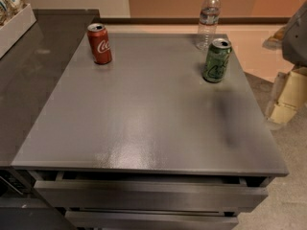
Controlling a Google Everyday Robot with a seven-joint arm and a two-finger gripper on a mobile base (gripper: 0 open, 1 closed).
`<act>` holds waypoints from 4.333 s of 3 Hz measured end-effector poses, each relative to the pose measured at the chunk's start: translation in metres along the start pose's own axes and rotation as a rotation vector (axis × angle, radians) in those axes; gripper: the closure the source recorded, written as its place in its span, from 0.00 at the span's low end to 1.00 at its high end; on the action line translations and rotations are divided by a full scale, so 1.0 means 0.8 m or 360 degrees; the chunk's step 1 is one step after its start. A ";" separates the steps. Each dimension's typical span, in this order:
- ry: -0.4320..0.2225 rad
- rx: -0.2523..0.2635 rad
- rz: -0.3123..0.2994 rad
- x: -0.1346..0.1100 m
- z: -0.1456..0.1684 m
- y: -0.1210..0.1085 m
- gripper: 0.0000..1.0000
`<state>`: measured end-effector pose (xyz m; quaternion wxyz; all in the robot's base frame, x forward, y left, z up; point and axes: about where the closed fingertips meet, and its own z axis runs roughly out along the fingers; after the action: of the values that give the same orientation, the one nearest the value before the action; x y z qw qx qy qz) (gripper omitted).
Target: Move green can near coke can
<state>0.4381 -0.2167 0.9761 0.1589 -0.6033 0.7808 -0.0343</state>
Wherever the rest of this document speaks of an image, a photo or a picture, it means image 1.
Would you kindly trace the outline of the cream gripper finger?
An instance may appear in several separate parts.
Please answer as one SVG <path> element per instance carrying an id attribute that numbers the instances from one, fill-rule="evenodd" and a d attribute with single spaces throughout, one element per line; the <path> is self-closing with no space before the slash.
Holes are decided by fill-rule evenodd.
<path id="1" fill-rule="evenodd" d="M 279 72 L 273 83 L 265 115 L 268 121 L 286 125 L 307 103 L 307 68 Z"/>

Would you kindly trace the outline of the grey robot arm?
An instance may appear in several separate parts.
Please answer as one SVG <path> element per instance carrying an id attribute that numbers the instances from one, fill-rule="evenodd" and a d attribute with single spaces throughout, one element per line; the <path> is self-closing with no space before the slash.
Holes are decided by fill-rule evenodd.
<path id="1" fill-rule="evenodd" d="M 284 126 L 307 103 L 307 2 L 263 46 L 280 49 L 282 57 L 294 66 L 287 74 L 277 74 L 265 111 L 273 126 Z"/>

